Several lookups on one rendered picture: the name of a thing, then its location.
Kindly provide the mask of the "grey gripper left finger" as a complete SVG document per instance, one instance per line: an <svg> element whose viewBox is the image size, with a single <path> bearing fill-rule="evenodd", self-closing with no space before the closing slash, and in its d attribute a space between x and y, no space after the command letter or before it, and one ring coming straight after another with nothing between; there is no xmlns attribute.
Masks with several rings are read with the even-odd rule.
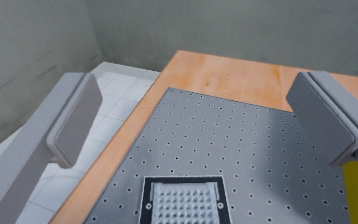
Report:
<svg viewBox="0 0 358 224"><path fill-rule="evenodd" d="M103 97L93 73L65 73L0 156L0 224L15 224L48 164L75 166Z"/></svg>

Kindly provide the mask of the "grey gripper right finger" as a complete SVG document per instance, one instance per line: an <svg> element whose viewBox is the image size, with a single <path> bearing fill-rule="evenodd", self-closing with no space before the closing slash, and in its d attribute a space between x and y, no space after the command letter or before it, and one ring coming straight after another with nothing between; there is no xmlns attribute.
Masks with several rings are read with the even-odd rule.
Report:
<svg viewBox="0 0 358 224"><path fill-rule="evenodd" d="M358 161L358 100L327 71L300 71L287 103L331 167Z"/></svg>

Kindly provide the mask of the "white well plate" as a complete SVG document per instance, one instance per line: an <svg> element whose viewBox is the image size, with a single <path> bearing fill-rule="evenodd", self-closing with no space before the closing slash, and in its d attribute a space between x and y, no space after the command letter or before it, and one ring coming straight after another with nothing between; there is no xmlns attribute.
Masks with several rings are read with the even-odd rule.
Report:
<svg viewBox="0 0 358 224"><path fill-rule="evenodd" d="M220 224L214 183L155 184L151 224Z"/></svg>

